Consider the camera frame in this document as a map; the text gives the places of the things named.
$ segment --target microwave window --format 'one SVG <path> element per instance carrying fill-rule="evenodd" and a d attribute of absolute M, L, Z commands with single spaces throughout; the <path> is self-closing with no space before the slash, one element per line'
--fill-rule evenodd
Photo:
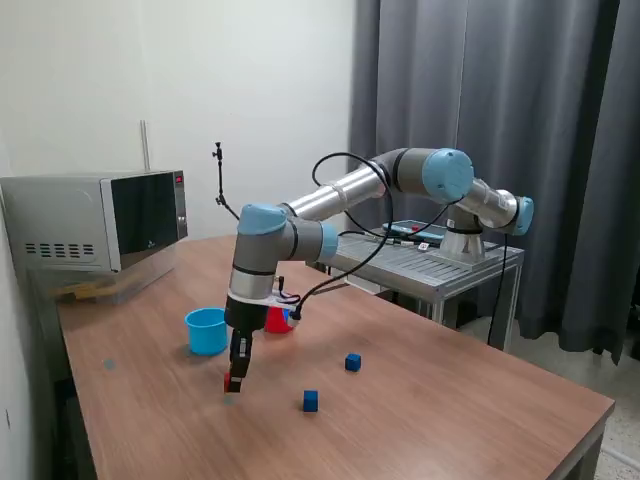
<path fill-rule="evenodd" d="M 111 192 L 122 268 L 178 241 L 172 173 L 113 180 Z"/>

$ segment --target microwave oven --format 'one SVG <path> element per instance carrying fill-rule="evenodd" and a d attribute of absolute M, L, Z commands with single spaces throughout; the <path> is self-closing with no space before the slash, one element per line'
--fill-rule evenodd
<path fill-rule="evenodd" d="M 14 260 L 120 272 L 187 236 L 182 171 L 0 179 Z"/>

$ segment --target white wall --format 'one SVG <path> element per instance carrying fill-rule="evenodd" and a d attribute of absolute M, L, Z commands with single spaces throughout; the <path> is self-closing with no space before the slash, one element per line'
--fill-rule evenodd
<path fill-rule="evenodd" d="M 131 0 L 0 8 L 0 129 L 16 175 L 142 169 L 148 118 Z"/>
<path fill-rule="evenodd" d="M 0 176 L 10 174 L 0 131 Z M 41 358 L 18 292 L 1 210 L 0 306 L 0 478 L 27 480 L 47 469 L 51 405 L 46 394 L 37 398 L 35 393 L 42 391 L 46 372 L 39 370 Z"/>
<path fill-rule="evenodd" d="M 184 168 L 191 238 L 231 233 L 217 207 L 214 141 L 236 209 L 310 192 L 345 150 L 354 0 L 142 0 L 156 168 Z M 346 171 L 327 162 L 325 180 Z"/>
<path fill-rule="evenodd" d="M 152 167 L 185 170 L 202 238 L 235 229 L 214 201 L 214 141 L 238 210 L 311 191 L 313 163 L 347 147 L 355 0 L 5 3 L 0 129 L 16 175 L 139 169 L 148 120 Z"/>

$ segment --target blue cube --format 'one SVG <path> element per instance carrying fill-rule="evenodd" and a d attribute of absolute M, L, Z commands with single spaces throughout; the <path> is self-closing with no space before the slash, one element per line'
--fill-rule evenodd
<path fill-rule="evenodd" d="M 304 401 L 302 402 L 302 410 L 305 412 L 318 411 L 318 391 L 317 390 L 304 391 Z"/>
<path fill-rule="evenodd" d="M 344 368 L 350 372 L 357 372 L 362 365 L 362 359 L 357 353 L 350 353 L 347 358 L 344 359 Z"/>

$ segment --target light blue joint cover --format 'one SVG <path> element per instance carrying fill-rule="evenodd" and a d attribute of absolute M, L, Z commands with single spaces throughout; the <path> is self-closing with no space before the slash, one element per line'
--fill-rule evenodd
<path fill-rule="evenodd" d="M 441 148 L 427 157 L 422 166 L 422 183 L 434 200 L 452 203 L 464 198 L 473 183 L 473 166 L 466 153 Z"/>
<path fill-rule="evenodd" d="M 322 247 L 320 248 L 319 262 L 326 262 L 338 251 L 338 232 L 328 223 L 320 223 L 322 227 Z"/>
<path fill-rule="evenodd" d="M 242 207 L 238 233 L 241 235 L 266 235 L 284 228 L 287 215 L 274 205 L 249 203 Z"/>
<path fill-rule="evenodd" d="M 524 235 L 531 226 L 533 220 L 533 200 L 529 197 L 522 197 L 518 205 L 518 218 L 513 228 L 514 235 Z"/>

